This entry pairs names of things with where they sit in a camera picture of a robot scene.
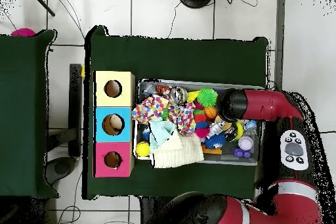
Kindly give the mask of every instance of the plastic container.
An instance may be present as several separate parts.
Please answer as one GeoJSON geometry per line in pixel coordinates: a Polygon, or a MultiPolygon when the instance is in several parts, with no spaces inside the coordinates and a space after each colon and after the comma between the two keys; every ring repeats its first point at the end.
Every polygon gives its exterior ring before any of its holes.
{"type": "MultiPolygon", "coordinates": [[[[219,84],[219,83],[202,83],[202,82],[190,82],[190,81],[174,81],[174,80],[155,80],[155,79],[142,79],[138,83],[137,92],[136,92],[136,104],[141,103],[144,99],[148,97],[142,91],[145,90],[149,85],[166,85],[166,86],[180,86],[185,88],[188,92],[197,91],[203,87],[213,88],[215,91],[223,91],[229,88],[236,89],[264,89],[257,86],[244,86],[244,85],[230,85],[230,84],[219,84]]],[[[135,152],[136,145],[141,142],[141,131],[139,128],[139,123],[135,121],[135,135],[133,143],[133,154],[136,158],[141,160],[151,160],[152,164],[154,159],[153,156],[149,157],[138,157],[135,152]]],[[[232,165],[241,165],[241,166],[256,166],[259,158],[259,141],[260,141],[260,123],[257,124],[257,134],[252,135],[254,145],[251,149],[251,157],[237,157],[234,156],[234,149],[238,147],[238,141],[227,142],[222,148],[222,155],[218,154],[204,154],[204,160],[201,163],[206,164],[232,164],[232,165]]]]}

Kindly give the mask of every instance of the light blue fabric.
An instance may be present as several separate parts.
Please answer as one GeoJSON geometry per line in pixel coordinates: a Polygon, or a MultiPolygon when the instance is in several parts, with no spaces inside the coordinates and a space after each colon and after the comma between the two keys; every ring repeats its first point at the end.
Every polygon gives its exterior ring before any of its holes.
{"type": "Polygon", "coordinates": [[[150,121],[150,152],[161,146],[174,132],[176,125],[170,121],[156,118],[150,121]]]}

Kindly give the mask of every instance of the small table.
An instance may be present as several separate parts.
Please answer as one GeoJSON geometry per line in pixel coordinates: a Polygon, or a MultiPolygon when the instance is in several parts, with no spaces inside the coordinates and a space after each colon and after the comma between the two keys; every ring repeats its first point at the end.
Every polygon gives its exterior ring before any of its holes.
{"type": "Polygon", "coordinates": [[[142,78],[156,78],[264,87],[267,45],[264,37],[253,41],[116,37],[107,36],[103,26],[95,26],[85,40],[83,197],[174,197],[198,190],[205,194],[252,198],[255,166],[189,164],[154,169],[149,161],[135,160],[128,178],[94,178],[92,75],[93,70],[130,71],[136,82],[142,78]]]}

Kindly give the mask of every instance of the yellow cube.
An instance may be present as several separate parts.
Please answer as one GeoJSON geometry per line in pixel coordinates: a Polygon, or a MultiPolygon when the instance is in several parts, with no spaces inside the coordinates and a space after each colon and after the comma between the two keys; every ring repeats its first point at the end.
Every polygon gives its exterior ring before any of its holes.
{"type": "Polygon", "coordinates": [[[94,71],[96,106],[130,107],[134,105],[135,77],[130,72],[94,71]]]}

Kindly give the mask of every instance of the green spiky ball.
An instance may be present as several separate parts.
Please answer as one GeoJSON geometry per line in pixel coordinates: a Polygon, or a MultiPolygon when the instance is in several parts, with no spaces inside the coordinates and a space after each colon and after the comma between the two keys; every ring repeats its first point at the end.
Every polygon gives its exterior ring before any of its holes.
{"type": "Polygon", "coordinates": [[[197,96],[197,101],[203,107],[214,107],[216,105],[217,93],[212,88],[202,88],[197,96]]]}

